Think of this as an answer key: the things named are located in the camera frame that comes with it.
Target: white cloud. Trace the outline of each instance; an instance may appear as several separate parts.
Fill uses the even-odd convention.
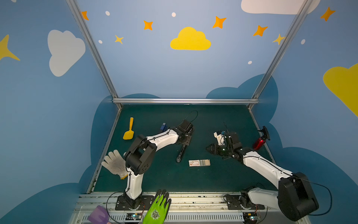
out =
[[[64,75],[86,51],[83,40],[76,38],[68,30],[63,33],[58,30],[50,31],[47,44],[52,54],[50,70],[57,77]]]
[[[247,13],[270,13],[296,15],[304,0],[242,0],[241,8]],[[320,0],[313,0],[308,13],[312,12]]]

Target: green glove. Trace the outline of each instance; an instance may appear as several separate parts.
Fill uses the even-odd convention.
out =
[[[171,199],[168,200],[169,193],[165,193],[165,190],[162,193],[160,192],[161,190],[157,192],[153,204],[143,219],[143,224],[163,224]]]

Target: red spray bottle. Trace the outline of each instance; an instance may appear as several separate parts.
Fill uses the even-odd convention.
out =
[[[259,132],[262,132],[263,135],[258,138],[258,140],[252,145],[254,150],[259,150],[263,144],[265,144],[266,140],[270,140],[270,135],[268,133],[268,130],[265,126],[262,127],[262,130],[259,130]]]

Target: white work glove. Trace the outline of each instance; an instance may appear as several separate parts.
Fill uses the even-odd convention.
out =
[[[121,179],[128,176],[126,161],[122,158],[121,154],[119,154],[118,150],[109,152],[108,156],[105,156],[105,161],[102,162],[102,166],[107,168],[112,174],[118,174]]]

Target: table surface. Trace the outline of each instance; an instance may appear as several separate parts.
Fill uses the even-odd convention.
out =
[[[230,132],[238,133],[244,147],[252,146],[260,135],[245,105],[124,105],[108,152],[116,149],[123,155],[137,135],[156,135],[163,123],[167,123],[168,127],[177,126],[193,110],[198,111],[197,118],[192,122],[195,131],[182,162],[175,161],[181,145],[172,144],[157,151],[151,167],[143,176],[144,192],[158,189],[170,192],[237,192],[250,186],[276,190],[253,169],[231,158],[223,160],[205,150],[208,145],[217,142],[213,133],[225,130],[223,122]],[[187,120],[191,121],[195,116],[194,111]],[[123,140],[124,133],[129,129],[130,117],[134,117],[134,137]],[[258,153],[272,161],[265,147]],[[209,159],[211,165],[189,167],[188,160],[195,159]],[[113,175],[102,167],[94,191],[124,191],[126,184],[127,178],[121,180],[119,175]]]

